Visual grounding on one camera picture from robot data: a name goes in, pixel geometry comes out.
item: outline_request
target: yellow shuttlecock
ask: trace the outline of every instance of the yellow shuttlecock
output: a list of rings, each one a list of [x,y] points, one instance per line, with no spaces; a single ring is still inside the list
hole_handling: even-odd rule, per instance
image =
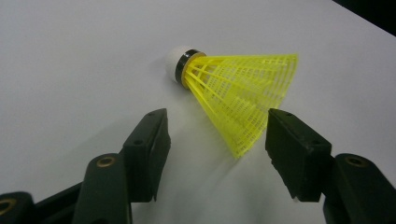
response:
[[[268,109],[278,108],[283,100],[298,56],[206,56],[178,47],[166,61],[167,73],[191,90],[233,156],[240,158],[262,135]]]

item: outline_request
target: white table surface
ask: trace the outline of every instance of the white table surface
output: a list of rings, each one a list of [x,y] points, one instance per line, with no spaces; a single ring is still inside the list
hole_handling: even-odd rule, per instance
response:
[[[0,193],[39,202],[119,152],[151,110],[168,109],[172,148],[156,203],[134,223],[325,223],[297,203],[264,150],[236,161],[163,56],[300,55],[280,109],[361,155],[396,185],[396,38],[331,0],[0,1]]]

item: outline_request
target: screw hole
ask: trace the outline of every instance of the screw hole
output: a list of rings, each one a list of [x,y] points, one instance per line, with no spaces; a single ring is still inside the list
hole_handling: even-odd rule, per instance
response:
[[[358,157],[346,157],[346,162],[356,167],[366,167],[368,165],[367,161]]]
[[[103,157],[96,162],[96,165],[103,168],[114,164],[114,162],[116,162],[116,159],[114,157]]]
[[[134,144],[135,145],[142,145],[143,141],[142,140],[136,140],[136,141],[134,141]]]
[[[109,222],[104,218],[99,218],[93,221],[91,224],[108,224]]]
[[[3,214],[7,213],[10,211],[15,204],[17,203],[17,200],[15,199],[3,199],[0,201],[0,216]]]

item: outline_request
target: plastic shuttlecock skirt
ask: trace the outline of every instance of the plastic shuttlecock skirt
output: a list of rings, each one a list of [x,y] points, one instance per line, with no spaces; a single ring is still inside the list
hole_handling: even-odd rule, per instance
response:
[[[278,108],[292,81],[297,55],[210,56],[189,63],[185,82],[233,156],[261,137],[268,109]]]

